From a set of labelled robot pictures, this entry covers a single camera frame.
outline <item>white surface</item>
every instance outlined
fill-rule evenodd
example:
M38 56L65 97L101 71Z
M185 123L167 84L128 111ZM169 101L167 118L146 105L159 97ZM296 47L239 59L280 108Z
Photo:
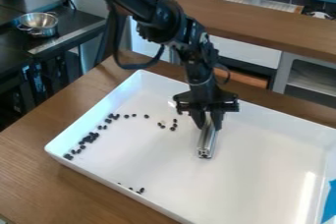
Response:
M246 5L251 5L252 4L252 0L226 0L226 1L236 2L236 3L246 4ZM278 11L289 12L289 13L294 13L298 6L292 5L292 4L286 4L286 3L267 0L267 1L263 1L260 4L260 7L274 9L274 10L278 10Z
M131 20L131 35L132 35L132 50L140 54L154 57L160 48L160 45L143 40L137 32L137 23ZM161 60L169 61L169 49L166 50L161 58Z
M226 115L214 158L201 160L199 130L172 103L174 94L187 89L136 72L45 150L183 223L319 224L328 181L336 178L335 130L241 101L240 113ZM113 122L73 161L62 158L110 112L138 116ZM173 118L179 120L176 132L156 126ZM144 187L145 193L128 187Z
M281 51L279 50L213 35L210 36L210 39L215 48L219 50L221 56L271 69L278 69L281 59Z

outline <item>black pellet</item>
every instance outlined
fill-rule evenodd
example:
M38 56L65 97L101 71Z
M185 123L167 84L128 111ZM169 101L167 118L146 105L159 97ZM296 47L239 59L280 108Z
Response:
M74 158L74 156L72 156L70 154L65 154L63 157L68 159L68 160L73 160L73 158Z

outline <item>wooden countertop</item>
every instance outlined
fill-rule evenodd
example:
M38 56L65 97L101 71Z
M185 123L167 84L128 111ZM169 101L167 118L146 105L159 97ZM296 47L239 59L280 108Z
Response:
M176 0L219 37L336 62L336 23L222 0Z
M124 52L129 63L147 60ZM179 66L149 69L175 80ZM132 72L110 57L0 134L0 214L17 224L172 224L175 221L73 172L49 157L44 146ZM229 82L242 99L336 128L336 110L247 84Z

